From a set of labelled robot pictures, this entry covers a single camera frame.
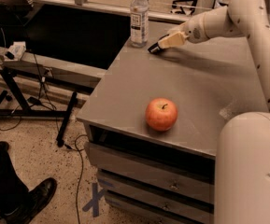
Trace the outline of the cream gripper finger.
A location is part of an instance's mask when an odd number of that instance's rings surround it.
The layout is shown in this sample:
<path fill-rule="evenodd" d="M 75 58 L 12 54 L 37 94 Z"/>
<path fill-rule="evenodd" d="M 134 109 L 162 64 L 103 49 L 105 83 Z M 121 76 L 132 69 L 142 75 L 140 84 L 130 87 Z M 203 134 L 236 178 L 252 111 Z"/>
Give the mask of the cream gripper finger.
<path fill-rule="evenodd" d="M 185 22 L 183 22 L 183 23 L 181 23 L 181 24 L 179 24 L 179 25 L 176 25 L 176 26 L 170 28 L 170 29 L 167 31 L 167 33 L 168 33 L 169 35 L 174 34 L 174 33 L 178 33 L 178 32 L 181 32 L 181 33 L 183 33 L 184 35 L 187 34 L 187 32 L 186 32 L 186 23 L 185 23 Z"/>
<path fill-rule="evenodd" d="M 182 46 L 187 39 L 188 36 L 184 32 L 174 32 L 161 38 L 158 41 L 158 46 L 160 49 L 178 47 Z"/>

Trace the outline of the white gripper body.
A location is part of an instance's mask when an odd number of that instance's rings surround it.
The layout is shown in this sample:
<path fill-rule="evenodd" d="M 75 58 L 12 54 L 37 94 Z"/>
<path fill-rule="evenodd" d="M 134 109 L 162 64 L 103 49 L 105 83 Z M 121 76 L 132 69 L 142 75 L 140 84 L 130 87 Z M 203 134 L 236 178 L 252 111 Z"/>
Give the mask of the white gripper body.
<path fill-rule="evenodd" d="M 204 14 L 197 14 L 191 17 L 184 24 L 184 32 L 191 43 L 201 43 L 207 41 L 204 27 Z"/>

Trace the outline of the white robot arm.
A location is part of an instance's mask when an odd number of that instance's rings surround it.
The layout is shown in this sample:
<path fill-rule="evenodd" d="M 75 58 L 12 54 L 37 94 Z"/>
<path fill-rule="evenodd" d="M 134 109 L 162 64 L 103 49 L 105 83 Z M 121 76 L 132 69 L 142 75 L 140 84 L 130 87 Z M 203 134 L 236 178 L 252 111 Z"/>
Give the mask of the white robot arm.
<path fill-rule="evenodd" d="M 214 224 L 270 224 L 270 22 L 264 0 L 230 0 L 193 16 L 158 41 L 160 49 L 215 37 L 246 38 L 264 109 L 241 113 L 220 133 Z"/>

